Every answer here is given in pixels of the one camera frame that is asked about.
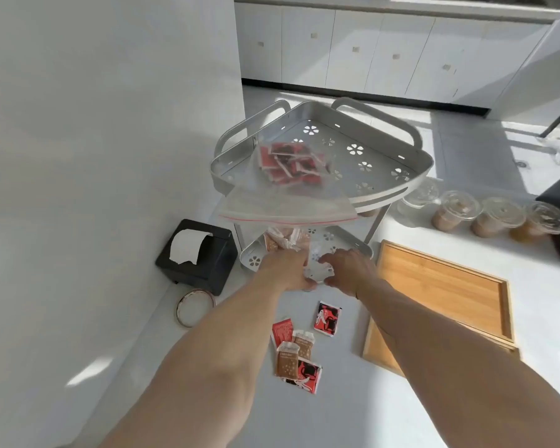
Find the person's right hand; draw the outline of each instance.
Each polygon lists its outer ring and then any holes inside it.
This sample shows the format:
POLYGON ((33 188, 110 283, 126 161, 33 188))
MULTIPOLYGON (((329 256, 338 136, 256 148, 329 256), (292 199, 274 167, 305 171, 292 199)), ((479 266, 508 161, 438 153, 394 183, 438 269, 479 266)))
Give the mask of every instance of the person's right hand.
POLYGON ((328 286, 340 289, 344 294, 357 297, 362 286, 380 281, 376 265, 358 250, 339 248, 334 254, 321 256, 319 263, 328 263, 334 268, 334 276, 324 280, 328 286))

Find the cabinet door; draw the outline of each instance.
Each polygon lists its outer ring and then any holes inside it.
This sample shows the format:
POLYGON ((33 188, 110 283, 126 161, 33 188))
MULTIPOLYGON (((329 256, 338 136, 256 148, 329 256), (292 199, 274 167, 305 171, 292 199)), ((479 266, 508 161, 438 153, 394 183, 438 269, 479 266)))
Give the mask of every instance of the cabinet door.
POLYGON ((363 92, 383 14, 336 11, 326 88, 363 92))
POLYGON ((240 74, 282 81, 282 7, 235 3, 240 74))
POLYGON ((404 97, 434 17, 385 14, 365 92, 404 97))
POLYGON ((492 108, 549 25, 491 21, 473 59, 458 74, 452 102, 492 108))
POLYGON ((437 18, 405 96, 451 103, 458 87, 456 73, 472 59, 487 21, 437 18))
POLYGON ((336 11, 282 6, 282 82, 325 87, 336 11))

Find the white counter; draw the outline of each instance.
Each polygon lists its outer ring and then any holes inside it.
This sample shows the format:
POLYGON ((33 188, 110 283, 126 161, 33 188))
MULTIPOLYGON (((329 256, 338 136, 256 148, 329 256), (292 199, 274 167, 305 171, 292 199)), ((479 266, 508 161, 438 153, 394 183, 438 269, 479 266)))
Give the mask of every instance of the white counter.
MULTIPOLYGON (((474 193, 480 198, 486 195, 482 190, 474 193)), ((467 226, 441 233, 429 224, 431 210, 420 227, 406 227, 395 215, 390 210, 376 240, 385 238, 509 281, 515 340, 523 361, 560 392, 560 261, 551 243, 520 245, 507 237, 482 240, 467 226)), ((346 227, 364 238, 371 222, 360 218, 346 227)), ((218 301, 249 276, 235 264, 218 301)), ((159 362, 184 333, 174 320, 174 309, 186 289, 173 286, 163 298, 75 446, 95 446, 147 386, 159 362)), ((285 294, 276 316, 290 316, 296 328, 311 328, 320 299, 343 311, 334 338, 316 332, 312 359, 324 368, 318 393, 308 394, 275 377, 269 349, 251 415, 230 446, 444 447, 409 383, 361 358, 369 315, 359 301, 321 286, 311 293, 285 294)))
POLYGON ((402 14, 443 14, 493 19, 517 19, 552 23, 560 9, 545 6, 498 5, 465 0, 235 0, 236 2, 327 7, 356 11, 385 11, 402 14))

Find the white table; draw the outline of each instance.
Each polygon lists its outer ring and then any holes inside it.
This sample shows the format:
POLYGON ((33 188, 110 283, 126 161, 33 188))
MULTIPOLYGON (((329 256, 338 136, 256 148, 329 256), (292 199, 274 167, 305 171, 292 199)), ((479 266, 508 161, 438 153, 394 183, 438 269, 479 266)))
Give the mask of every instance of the white table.
MULTIPOLYGON (((474 193, 481 197, 489 192, 474 193)), ((560 392, 560 260, 551 243, 520 245, 507 237, 483 240, 473 236, 468 226, 442 233, 429 224, 431 209, 423 226, 405 227, 394 218, 395 212, 394 208, 389 211, 376 240, 385 238, 509 281, 515 341, 523 361, 560 392)), ((346 228, 363 238, 372 221, 360 218, 346 228)), ((250 275, 235 264, 218 301, 250 275)), ((136 400, 181 336, 183 330, 173 314, 185 290, 183 286, 172 287, 163 298, 83 430, 80 441, 85 437, 85 443, 79 446, 92 446, 103 437, 136 400)), ((320 299, 341 306, 343 311, 334 338, 315 332, 312 359, 324 368, 318 393, 311 395, 275 377, 270 348, 257 381, 251 415, 231 448, 444 447, 409 383, 361 358, 369 315, 358 300, 325 286, 310 293, 287 293, 280 300, 276 317, 290 316, 295 328, 309 329, 320 299)))

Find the floor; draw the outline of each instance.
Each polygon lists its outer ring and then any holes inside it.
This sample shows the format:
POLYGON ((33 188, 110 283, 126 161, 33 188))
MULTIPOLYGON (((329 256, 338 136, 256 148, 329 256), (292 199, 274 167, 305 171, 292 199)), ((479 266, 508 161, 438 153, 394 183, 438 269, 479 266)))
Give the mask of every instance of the floor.
MULTIPOLYGON (((285 99, 291 107, 306 100, 328 105, 332 98, 296 92, 244 86, 247 118, 285 99)), ((421 132, 423 149, 434 159, 431 177, 449 183, 464 183, 514 192, 539 195, 560 179, 560 129, 547 140, 537 137, 545 127, 486 120, 479 116, 411 109, 395 105, 368 104, 406 120, 421 132)), ((411 142, 410 135, 348 107, 339 109, 354 118, 411 142)), ((279 116, 277 110, 258 120, 249 131, 279 116)))

